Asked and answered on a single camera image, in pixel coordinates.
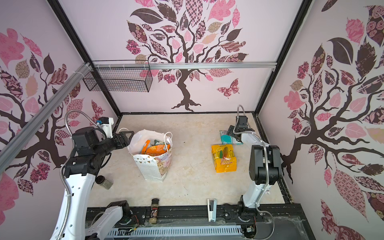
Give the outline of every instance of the wall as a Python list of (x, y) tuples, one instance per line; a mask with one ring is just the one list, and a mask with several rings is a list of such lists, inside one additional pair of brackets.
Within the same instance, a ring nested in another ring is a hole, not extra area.
[(260, 113), (317, 239), (382, 238), (383, 18), (382, 1), (315, 1)]
[[(69, 0), (61, 4), (93, 60), (176, 63), (276, 61), (301, 0), (120, 0), (114, 4)], [(190, 23), (190, 30), (184, 23)], [(238, 104), (254, 111), (270, 69), (180, 73), (178, 77), (177, 70), (152, 71), (149, 93), (111, 94), (122, 112), (235, 111)]]
[[(3, 1), (0, 9), (2, 149), (83, 61), (46, 1)], [(0, 175), (1, 239), (52, 235), (64, 193), (59, 167), (71, 149), (63, 120), (69, 109), (116, 119), (101, 92), (91, 94), (82, 81), (73, 89)], [(74, 114), (70, 125), (75, 131), (89, 123)]]

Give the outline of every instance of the beige table surface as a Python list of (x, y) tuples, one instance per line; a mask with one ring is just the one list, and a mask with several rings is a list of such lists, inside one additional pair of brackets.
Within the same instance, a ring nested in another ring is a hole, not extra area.
[[(236, 114), (156, 114), (124, 115), (119, 128), (131, 131), (147, 129), (172, 132), (172, 163), (164, 182), (151, 182), (143, 178), (128, 150), (114, 150), (108, 164), (99, 175), (113, 182), (106, 190), (94, 184), (88, 207), (106, 207), (110, 202), (127, 200), (130, 206), (149, 206), (152, 198), (159, 198), (160, 205), (206, 205), (207, 198), (217, 199), (217, 204), (236, 204), (244, 194), (251, 179), (248, 173), (250, 148), (234, 145), (237, 171), (216, 173), (211, 145), (221, 144), (219, 130), (235, 124)], [(251, 113), (248, 122), (257, 131)], [(278, 184), (272, 186), (262, 204), (283, 204)]]

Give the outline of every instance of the seasoning bottle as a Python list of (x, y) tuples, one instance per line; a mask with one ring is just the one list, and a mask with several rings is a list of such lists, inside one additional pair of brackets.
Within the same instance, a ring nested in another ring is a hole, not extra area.
[(150, 215), (149, 223), (156, 223), (157, 222), (158, 209), (159, 209), (159, 199), (154, 198), (154, 199), (152, 199), (151, 215)]
[(108, 179), (106, 179), (102, 175), (97, 176), (95, 179), (95, 182), (107, 190), (110, 189), (112, 187), (112, 184), (113, 184), (111, 181), (109, 181)]

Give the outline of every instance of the black bottle cap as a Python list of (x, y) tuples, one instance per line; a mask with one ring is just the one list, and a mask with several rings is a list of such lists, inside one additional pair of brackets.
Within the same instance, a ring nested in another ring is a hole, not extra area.
[(104, 182), (105, 180), (105, 177), (100, 175), (100, 176), (97, 176), (96, 179), (95, 179), (95, 183), (97, 184), (101, 184), (102, 182)]
[(152, 199), (152, 204), (159, 204), (159, 199), (158, 198), (154, 198), (154, 199)]

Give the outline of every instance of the yellow plastic packaging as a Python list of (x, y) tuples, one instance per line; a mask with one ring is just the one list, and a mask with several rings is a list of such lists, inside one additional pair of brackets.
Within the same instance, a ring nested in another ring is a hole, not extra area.
[(212, 157), (216, 172), (236, 171), (236, 157), (232, 144), (212, 145)]

